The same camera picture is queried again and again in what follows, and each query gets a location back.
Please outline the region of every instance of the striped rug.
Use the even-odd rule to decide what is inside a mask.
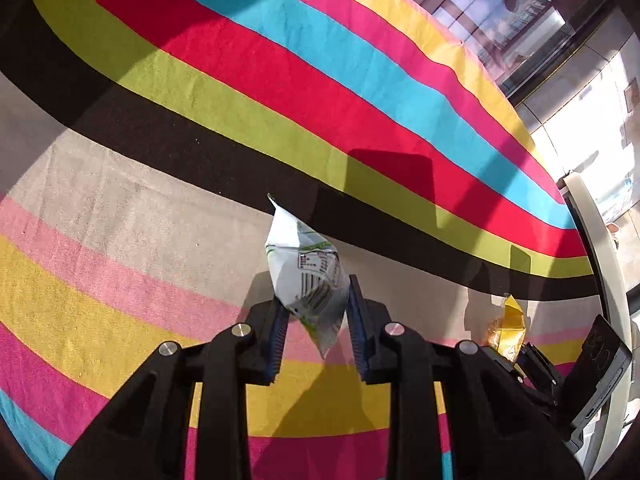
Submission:
[[[410,0],[27,0],[0,36],[0,413],[48,478],[160,342],[272,296],[267,193],[435,342],[509,292],[566,371],[600,311],[522,122]],[[388,402],[347,332],[322,362],[292,323],[247,391],[254,477],[383,477]]]

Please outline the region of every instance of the metal screw cap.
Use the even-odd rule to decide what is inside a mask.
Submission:
[[[169,357],[169,355],[173,355],[178,351],[178,345],[173,341],[165,341],[158,347],[158,351],[160,355]]]
[[[231,329],[231,333],[236,337],[244,337],[249,335],[251,327],[247,323],[238,323]]]
[[[478,352],[478,345],[476,343],[474,343],[473,341],[469,341],[467,339],[465,341],[460,341],[460,343],[458,343],[458,349],[463,354],[473,355],[476,352]]]
[[[387,323],[385,325],[385,332],[389,335],[402,335],[404,333],[404,326],[402,326],[400,323],[392,321],[391,323]]]

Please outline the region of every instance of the gold snack bag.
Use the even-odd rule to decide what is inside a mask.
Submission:
[[[495,319],[486,330],[485,343],[512,363],[516,362],[526,332],[524,314],[511,294],[502,302],[502,317]]]

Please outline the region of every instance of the barcode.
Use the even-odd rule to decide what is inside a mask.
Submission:
[[[332,288],[329,283],[323,281],[320,276],[302,272],[302,301],[314,314],[320,312],[332,296]]]
[[[302,272],[302,294],[300,294],[300,297],[304,298],[312,290],[318,288],[318,285],[320,285],[320,276],[309,272]]]

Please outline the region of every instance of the blue stripe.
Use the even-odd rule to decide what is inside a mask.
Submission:
[[[543,222],[574,227],[566,205],[478,135],[442,94],[319,10],[299,0],[196,1],[301,57]]]
[[[44,476],[53,479],[58,464],[69,451],[69,444],[38,425],[2,390],[0,414],[35,466]]]
[[[450,451],[442,454],[442,480],[453,480],[453,461]]]

